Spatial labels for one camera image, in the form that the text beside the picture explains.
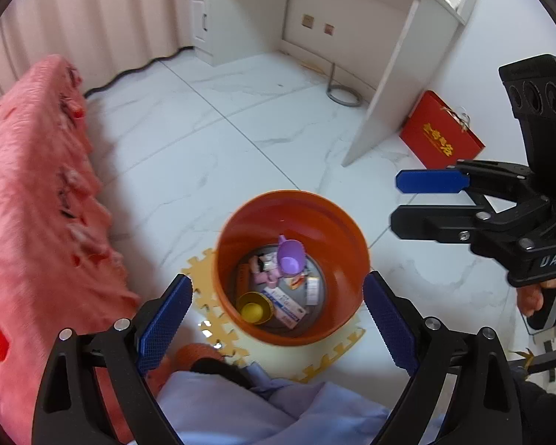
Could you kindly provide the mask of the purple silicone cup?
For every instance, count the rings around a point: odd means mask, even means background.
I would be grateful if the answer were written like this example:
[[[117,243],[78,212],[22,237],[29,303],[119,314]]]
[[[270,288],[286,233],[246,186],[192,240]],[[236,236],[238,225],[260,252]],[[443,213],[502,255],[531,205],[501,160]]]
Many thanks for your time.
[[[284,235],[280,235],[276,255],[278,266],[283,275],[298,275],[305,268],[305,249],[303,244],[296,239],[287,239]]]

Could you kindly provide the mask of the white blue medicine box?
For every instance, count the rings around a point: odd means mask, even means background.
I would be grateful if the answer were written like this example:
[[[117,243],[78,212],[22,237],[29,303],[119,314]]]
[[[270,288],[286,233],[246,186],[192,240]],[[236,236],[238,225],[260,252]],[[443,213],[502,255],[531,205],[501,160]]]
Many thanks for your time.
[[[272,302],[276,319],[289,330],[295,329],[307,315],[307,310],[279,287],[266,286],[262,293]]]

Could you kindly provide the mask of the pink plastic roller toy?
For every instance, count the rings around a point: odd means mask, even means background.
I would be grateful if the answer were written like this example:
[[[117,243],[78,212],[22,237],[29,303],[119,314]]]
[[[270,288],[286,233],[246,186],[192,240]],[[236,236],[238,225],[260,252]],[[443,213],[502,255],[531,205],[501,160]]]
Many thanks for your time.
[[[269,287],[276,287],[281,277],[281,272],[277,263],[277,255],[275,252],[258,255],[265,261],[265,272],[263,274],[254,275],[256,284],[265,284]]]

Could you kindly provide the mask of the red cylindrical paper can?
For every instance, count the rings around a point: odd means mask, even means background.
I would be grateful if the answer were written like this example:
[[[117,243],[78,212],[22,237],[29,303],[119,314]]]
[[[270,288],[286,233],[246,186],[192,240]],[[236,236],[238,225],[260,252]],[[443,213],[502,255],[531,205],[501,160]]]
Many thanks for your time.
[[[236,305],[241,318],[254,326],[269,322],[274,314],[272,301],[258,291],[242,294],[238,297]]]

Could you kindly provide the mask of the small blue white carton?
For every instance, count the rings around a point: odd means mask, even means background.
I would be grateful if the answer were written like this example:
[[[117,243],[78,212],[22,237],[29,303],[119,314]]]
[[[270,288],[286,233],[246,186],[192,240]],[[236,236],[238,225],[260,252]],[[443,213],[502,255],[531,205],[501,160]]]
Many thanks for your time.
[[[316,276],[308,276],[305,283],[306,304],[317,306],[319,302],[320,279]]]

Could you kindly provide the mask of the hello kitty plush toy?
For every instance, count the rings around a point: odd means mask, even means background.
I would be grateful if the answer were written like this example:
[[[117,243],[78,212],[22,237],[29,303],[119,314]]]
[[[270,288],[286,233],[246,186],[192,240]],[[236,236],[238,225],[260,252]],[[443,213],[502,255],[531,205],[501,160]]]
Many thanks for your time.
[[[265,261],[258,255],[253,255],[249,259],[249,266],[254,275],[263,274],[265,272]]]

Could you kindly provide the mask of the dark red gourd toy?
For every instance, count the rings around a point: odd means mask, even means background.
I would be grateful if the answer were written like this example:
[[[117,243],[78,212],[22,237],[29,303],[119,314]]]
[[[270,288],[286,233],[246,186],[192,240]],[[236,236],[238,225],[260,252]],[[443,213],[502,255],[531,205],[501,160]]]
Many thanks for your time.
[[[235,292],[240,297],[250,290],[250,266],[248,264],[240,264],[236,273]]]

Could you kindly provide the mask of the orange trash bin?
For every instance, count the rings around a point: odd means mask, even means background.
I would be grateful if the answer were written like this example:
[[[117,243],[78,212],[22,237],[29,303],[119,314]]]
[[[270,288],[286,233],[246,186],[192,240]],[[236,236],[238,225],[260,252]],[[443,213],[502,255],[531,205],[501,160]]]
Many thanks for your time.
[[[319,342],[360,308],[367,243],[342,209],[282,190],[244,204],[226,223],[213,264],[222,309],[264,343]]]

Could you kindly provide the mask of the red gift bag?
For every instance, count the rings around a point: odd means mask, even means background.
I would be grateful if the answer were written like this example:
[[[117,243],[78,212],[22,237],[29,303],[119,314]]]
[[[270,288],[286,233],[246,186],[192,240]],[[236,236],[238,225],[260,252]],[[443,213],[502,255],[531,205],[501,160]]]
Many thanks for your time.
[[[427,169],[444,169],[458,160],[473,160],[484,150],[469,122],[469,116],[459,115],[426,90],[403,124],[400,138]]]

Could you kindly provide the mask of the person's light blue trousers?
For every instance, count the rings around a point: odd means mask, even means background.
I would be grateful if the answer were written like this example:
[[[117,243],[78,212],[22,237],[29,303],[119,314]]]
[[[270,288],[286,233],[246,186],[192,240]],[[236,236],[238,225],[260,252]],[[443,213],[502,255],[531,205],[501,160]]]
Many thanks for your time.
[[[218,375],[178,371],[158,394],[186,444],[370,444],[391,410],[330,382],[271,379],[246,367],[250,390]]]

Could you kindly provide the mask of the bed with pink blanket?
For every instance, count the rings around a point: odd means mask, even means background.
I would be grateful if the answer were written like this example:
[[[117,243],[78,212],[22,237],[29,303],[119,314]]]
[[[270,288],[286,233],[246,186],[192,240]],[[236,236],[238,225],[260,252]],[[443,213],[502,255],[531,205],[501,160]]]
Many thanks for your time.
[[[80,83],[51,55],[0,99],[0,424],[18,444],[60,331],[101,332],[139,304],[97,200]]]

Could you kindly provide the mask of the white desk cabinet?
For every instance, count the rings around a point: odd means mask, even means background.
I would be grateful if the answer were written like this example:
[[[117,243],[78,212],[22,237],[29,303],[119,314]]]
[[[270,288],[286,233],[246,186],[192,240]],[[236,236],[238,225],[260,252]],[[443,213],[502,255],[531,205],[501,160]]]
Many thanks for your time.
[[[344,163],[395,133],[432,82],[477,0],[189,0],[192,42],[209,65],[275,50],[368,104]]]

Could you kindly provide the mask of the pink pleated curtain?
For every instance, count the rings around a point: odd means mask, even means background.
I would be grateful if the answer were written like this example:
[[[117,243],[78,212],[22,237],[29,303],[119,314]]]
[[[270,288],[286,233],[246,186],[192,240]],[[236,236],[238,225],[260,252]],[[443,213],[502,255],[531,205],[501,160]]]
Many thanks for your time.
[[[192,43],[189,0],[13,0],[0,17],[0,98],[50,54],[75,65],[82,90]]]

